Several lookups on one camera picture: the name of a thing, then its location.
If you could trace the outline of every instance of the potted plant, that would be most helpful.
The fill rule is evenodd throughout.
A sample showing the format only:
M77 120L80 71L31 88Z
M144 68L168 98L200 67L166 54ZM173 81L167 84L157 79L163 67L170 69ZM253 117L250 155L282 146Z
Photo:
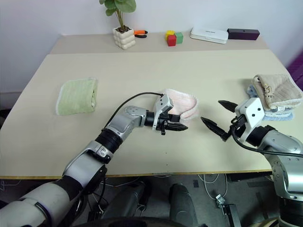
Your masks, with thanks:
M134 30L124 24L123 13L132 13L136 10L135 0L99 0L107 8L107 16L116 15L120 27L113 29L114 40L116 45L126 50L135 45Z

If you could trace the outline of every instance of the white pot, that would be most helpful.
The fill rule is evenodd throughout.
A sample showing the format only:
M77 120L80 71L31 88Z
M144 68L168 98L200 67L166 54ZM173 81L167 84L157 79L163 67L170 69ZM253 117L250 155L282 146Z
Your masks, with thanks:
M133 29L124 33L120 33L116 31L116 29L117 27L113 29L113 34L117 46L121 47L123 50L126 50L136 44Z

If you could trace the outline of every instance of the purple object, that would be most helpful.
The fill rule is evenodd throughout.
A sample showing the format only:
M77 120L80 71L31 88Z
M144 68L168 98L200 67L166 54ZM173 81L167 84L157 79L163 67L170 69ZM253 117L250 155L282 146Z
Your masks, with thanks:
M287 70L289 71L298 87L303 90L303 51L287 67Z
M260 32L254 29L227 29L228 39L245 39L245 40L256 40Z

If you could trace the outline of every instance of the folded towel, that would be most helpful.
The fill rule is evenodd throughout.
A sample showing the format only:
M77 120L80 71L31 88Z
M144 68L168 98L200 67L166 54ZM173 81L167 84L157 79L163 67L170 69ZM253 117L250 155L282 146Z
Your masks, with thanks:
M265 110L294 108L303 101L302 91L287 74L256 75L253 85Z
M188 121L199 116L198 99L193 95L173 89L165 89L163 93L166 93L173 101L174 107L169 113L180 115L180 123L186 124Z
M56 104L57 115L90 113L95 110L97 80L94 78L70 80L60 90Z
M252 85L249 85L247 88L247 94L250 98L258 97L255 88ZM294 114L292 113L292 108L279 108L274 110L264 111L265 116L262 119L263 121L290 121L294 118Z

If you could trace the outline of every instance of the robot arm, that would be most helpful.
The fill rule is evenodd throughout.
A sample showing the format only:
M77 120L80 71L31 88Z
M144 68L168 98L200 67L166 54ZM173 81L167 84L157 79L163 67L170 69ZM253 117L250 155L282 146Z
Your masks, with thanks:
M45 183L0 210L2 227L56 226L81 194L90 194L105 177L114 152L135 127L151 126L165 134L165 129L182 131L187 127L179 116L168 114L172 100L163 95L156 112L128 106L114 116L100 135L91 141L65 168L62 178Z
M259 98L251 98L240 105L228 101L219 103L237 114L230 130L225 132L215 122L201 117L203 123L224 141L232 136L240 146L265 156L272 167L275 191L280 197L280 226L303 226L303 144L269 125L259 126L264 117ZM245 141L258 149L243 145Z

